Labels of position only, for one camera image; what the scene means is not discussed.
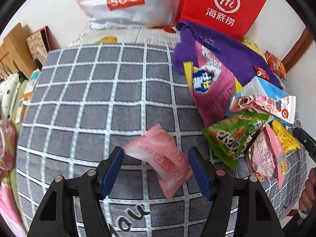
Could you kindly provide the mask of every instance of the person's hand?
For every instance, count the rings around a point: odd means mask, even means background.
[[[316,183],[316,175],[315,169],[312,168],[309,172],[308,179],[305,182],[305,189],[302,192],[302,196],[298,201],[300,210],[307,211],[307,209],[311,209],[313,206],[313,202],[315,200],[316,194],[314,191],[314,184]]]

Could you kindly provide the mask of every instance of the blue gripper pad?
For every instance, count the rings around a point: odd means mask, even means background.
[[[124,150],[120,147],[102,179],[102,197],[108,196],[114,186],[124,159]]]
[[[188,152],[189,163],[193,174],[196,178],[196,181],[200,187],[201,193],[208,199],[211,200],[212,192],[211,192],[211,183],[208,175],[206,174],[200,160],[198,159],[197,155],[193,148],[189,149]]]

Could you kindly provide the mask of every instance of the gray checkered blanket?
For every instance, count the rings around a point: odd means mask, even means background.
[[[240,157],[231,171],[209,151],[200,130],[184,75],[173,71],[173,49],[139,44],[88,45],[49,54],[18,143],[17,182],[23,220],[30,227],[47,188],[57,175],[78,177],[107,159],[115,146],[142,135],[160,122],[179,150],[197,146],[217,169],[245,178]],[[262,185],[279,218],[299,198],[306,178],[304,149],[287,155],[285,183]],[[211,207],[194,177],[166,199],[156,173],[143,161],[125,156],[112,193],[102,209],[115,236],[199,236]],[[226,236],[232,236],[238,199],[233,199]],[[79,199],[75,214],[85,236]]]

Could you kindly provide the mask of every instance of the haidilao logo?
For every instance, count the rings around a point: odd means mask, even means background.
[[[240,0],[214,0],[214,2],[217,8],[226,13],[234,13],[240,7]]]

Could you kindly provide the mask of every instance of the purple cloth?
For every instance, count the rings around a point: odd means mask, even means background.
[[[233,72],[242,86],[245,86],[256,76],[253,66],[257,66],[267,72],[271,84],[283,89],[266,61],[258,53],[242,43],[225,34],[189,20],[179,22],[176,28],[181,31],[181,43],[177,44],[172,59],[173,67],[177,72],[184,74],[184,62],[191,61],[193,65],[198,65],[195,42],[199,36],[202,36],[215,41],[215,45],[222,50],[221,54],[214,53],[215,56]]]

